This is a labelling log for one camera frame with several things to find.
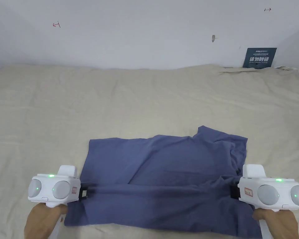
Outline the person's right hand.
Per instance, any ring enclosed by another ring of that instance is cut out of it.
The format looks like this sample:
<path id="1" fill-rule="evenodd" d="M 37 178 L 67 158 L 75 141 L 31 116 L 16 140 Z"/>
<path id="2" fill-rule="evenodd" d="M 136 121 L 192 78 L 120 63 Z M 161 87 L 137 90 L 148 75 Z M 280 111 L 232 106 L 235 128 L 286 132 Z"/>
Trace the person's right hand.
<path id="1" fill-rule="evenodd" d="M 269 209 L 256 209 L 255 220 L 265 220 L 274 239 L 299 239 L 298 222 L 290 210 L 274 212 Z"/>

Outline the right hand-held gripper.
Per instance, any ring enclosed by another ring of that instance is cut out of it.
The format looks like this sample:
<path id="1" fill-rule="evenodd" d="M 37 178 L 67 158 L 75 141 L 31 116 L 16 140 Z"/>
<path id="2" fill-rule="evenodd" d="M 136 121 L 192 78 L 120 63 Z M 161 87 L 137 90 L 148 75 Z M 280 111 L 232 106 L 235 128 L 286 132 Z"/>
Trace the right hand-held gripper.
<path id="1" fill-rule="evenodd" d="M 244 164 L 238 184 L 230 186 L 233 199 L 255 208 L 279 210 L 299 209 L 299 182 L 295 179 L 267 177 L 260 164 Z"/>

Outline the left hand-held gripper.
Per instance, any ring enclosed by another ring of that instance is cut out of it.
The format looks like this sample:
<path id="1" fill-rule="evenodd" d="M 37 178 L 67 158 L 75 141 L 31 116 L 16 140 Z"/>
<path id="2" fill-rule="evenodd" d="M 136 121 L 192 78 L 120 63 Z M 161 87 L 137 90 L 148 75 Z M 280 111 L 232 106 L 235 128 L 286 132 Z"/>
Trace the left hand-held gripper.
<path id="1" fill-rule="evenodd" d="M 81 183 L 75 166 L 61 165 L 57 174 L 37 174 L 32 178 L 28 199 L 53 208 L 85 199 L 87 190 L 88 186 Z"/>

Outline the person's left hand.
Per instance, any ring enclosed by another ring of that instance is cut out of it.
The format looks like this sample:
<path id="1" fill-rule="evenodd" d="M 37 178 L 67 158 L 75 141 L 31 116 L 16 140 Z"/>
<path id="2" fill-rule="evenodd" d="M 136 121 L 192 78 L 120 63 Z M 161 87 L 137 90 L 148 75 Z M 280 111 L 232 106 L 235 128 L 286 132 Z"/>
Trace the person's left hand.
<path id="1" fill-rule="evenodd" d="M 60 204 L 49 208 L 45 203 L 35 205 L 30 211 L 24 227 L 25 239 L 48 239 L 61 215 L 67 214 L 68 207 Z"/>

